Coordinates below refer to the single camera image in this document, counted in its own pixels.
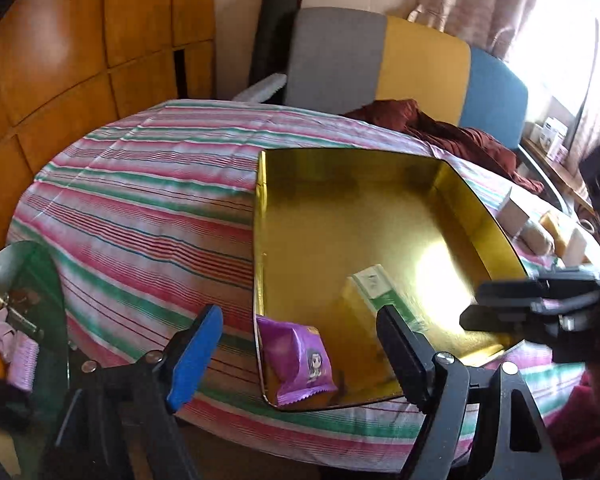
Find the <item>black rolled mat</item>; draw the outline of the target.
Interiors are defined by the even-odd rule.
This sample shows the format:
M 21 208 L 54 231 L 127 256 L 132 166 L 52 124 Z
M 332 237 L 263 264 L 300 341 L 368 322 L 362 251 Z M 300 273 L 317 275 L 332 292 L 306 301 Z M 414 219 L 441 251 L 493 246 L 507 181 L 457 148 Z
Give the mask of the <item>black rolled mat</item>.
M 261 0 L 249 84 L 256 84 L 275 73 L 286 72 L 294 19 L 301 3 L 302 0 Z

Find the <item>cream tall carton box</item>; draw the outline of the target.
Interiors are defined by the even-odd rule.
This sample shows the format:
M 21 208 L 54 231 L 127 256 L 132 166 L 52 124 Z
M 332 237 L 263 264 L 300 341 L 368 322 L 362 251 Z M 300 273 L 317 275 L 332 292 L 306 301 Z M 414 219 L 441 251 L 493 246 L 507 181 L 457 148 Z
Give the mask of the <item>cream tall carton box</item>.
M 528 222 L 530 214 L 519 197 L 508 194 L 498 207 L 495 218 L 502 230 L 514 238 Z

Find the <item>striped bed sheet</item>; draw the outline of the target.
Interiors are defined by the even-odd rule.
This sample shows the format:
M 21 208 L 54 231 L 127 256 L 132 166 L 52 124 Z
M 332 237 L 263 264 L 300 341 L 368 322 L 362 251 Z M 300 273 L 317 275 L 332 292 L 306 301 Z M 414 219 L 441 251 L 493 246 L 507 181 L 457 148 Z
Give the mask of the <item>striped bed sheet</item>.
M 448 162 L 494 218 L 512 181 L 407 134 L 286 106 L 173 100 L 96 129 L 35 176 L 10 240 L 46 246 L 70 339 L 105 366 L 166 345 L 207 304 L 219 347 L 181 418 L 224 440 L 297 463 L 400 470 L 422 426 L 402 396 L 324 411 L 278 406 L 253 312 L 258 159 L 280 148 L 359 148 Z M 561 458 L 600 443 L 582 364 L 515 344 L 489 366 L 518 365 Z

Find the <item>white soap block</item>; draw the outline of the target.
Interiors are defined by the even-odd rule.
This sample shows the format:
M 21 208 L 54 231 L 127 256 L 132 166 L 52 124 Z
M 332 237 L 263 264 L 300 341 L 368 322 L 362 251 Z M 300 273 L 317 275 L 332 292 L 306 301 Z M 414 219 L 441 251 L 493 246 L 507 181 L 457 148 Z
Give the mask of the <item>white soap block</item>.
M 586 239 L 582 232 L 574 229 L 571 233 L 569 242 L 562 254 L 562 262 L 567 268 L 580 266 L 584 261 L 586 249 Z

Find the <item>gold tray box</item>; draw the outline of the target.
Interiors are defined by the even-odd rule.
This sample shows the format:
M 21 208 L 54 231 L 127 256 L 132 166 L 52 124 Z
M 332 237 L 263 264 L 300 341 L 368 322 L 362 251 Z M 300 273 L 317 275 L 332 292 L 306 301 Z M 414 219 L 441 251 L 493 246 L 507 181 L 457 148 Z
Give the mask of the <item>gold tray box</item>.
M 280 148 L 258 159 L 253 312 L 314 327 L 333 392 L 290 404 L 324 411 L 402 390 L 362 292 L 396 292 L 400 313 L 438 351 L 481 366 L 517 338 L 470 332 L 476 288 L 526 271 L 488 208 L 444 160 L 359 148 Z

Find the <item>purple snack packet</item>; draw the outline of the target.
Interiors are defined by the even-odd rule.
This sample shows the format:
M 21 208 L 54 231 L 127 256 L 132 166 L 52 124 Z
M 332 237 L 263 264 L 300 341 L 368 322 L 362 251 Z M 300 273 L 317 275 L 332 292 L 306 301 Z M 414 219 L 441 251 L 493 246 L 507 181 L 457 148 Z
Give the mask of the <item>purple snack packet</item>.
M 313 326 L 257 317 L 265 361 L 278 379 L 278 406 L 320 393 L 335 393 L 332 364 L 320 332 Z

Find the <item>grey yellow blue headboard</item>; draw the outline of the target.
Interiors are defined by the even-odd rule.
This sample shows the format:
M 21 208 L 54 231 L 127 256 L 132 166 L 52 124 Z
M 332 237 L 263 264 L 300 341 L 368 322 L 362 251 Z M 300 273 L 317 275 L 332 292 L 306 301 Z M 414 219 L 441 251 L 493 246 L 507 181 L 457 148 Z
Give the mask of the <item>grey yellow blue headboard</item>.
M 376 100 L 408 99 L 435 120 L 518 148 L 528 90 L 498 58 L 404 18 L 327 6 L 299 11 L 286 105 L 341 115 Z

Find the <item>white sock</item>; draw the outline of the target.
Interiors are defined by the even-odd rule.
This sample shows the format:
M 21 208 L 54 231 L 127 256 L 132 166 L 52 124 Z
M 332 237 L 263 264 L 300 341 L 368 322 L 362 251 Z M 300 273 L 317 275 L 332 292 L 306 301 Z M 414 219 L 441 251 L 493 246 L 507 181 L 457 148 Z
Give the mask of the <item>white sock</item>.
M 554 238 L 541 223 L 528 219 L 518 233 L 518 238 L 536 256 L 547 256 L 555 251 Z

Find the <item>yellow sponge block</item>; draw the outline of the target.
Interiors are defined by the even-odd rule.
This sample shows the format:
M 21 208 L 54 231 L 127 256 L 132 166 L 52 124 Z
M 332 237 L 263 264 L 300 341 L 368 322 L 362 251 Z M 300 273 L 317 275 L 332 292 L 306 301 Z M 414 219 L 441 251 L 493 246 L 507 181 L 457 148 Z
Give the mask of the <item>yellow sponge block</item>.
M 547 211 L 539 220 L 540 225 L 554 240 L 555 255 L 562 258 L 565 255 L 574 227 L 561 214 Z

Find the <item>green white slim box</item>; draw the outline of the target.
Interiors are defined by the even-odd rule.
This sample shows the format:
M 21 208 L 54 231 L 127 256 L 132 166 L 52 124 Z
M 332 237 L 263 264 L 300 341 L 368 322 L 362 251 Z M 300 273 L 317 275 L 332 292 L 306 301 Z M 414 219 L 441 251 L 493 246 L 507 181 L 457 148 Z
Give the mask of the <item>green white slim box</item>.
M 370 314 L 376 318 L 382 307 L 391 306 L 414 333 L 425 333 L 427 323 L 422 310 L 407 301 L 407 296 L 396 287 L 381 264 L 375 264 L 350 275 L 358 296 Z

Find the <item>dark red blanket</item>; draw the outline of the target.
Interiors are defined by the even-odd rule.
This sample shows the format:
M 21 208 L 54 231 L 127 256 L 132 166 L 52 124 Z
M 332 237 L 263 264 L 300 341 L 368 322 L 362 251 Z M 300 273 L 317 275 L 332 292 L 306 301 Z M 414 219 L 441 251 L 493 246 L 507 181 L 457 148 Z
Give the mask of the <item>dark red blanket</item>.
M 344 114 L 344 117 L 404 133 L 442 148 L 514 182 L 532 194 L 540 195 L 544 191 L 539 180 L 526 178 L 518 172 L 516 154 L 489 133 L 438 122 L 422 112 L 413 99 L 376 100 Z

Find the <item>pink hair comb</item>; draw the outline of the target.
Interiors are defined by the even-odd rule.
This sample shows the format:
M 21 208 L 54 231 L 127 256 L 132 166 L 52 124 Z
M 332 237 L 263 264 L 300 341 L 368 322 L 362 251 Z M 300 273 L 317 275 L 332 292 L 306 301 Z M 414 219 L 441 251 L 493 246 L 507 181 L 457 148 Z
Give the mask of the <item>pink hair comb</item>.
M 38 343 L 23 332 L 17 332 L 12 347 L 12 360 L 6 375 L 6 382 L 25 393 L 31 393 L 34 385 Z

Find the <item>wooden desk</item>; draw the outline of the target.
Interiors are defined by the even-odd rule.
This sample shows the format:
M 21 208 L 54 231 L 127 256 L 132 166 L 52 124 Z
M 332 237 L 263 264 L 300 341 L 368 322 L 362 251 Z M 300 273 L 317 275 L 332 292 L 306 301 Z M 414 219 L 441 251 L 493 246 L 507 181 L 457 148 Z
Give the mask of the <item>wooden desk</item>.
M 547 159 L 545 154 L 528 139 L 521 140 L 519 154 L 528 165 L 532 166 L 532 170 L 545 180 L 545 191 L 550 200 L 556 202 L 557 209 L 565 214 L 575 214 L 580 209 L 588 214 L 594 214 L 584 184 L 562 165 Z

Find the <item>glass side table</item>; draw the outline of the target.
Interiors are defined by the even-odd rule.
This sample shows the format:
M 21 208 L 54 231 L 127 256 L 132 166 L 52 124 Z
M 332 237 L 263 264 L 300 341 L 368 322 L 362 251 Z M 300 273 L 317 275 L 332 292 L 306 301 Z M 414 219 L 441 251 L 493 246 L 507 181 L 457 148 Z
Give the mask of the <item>glass side table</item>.
M 0 379 L 0 428 L 53 422 L 69 388 L 69 345 L 60 279 L 42 245 L 15 242 L 0 251 L 0 315 L 38 345 L 14 384 Z

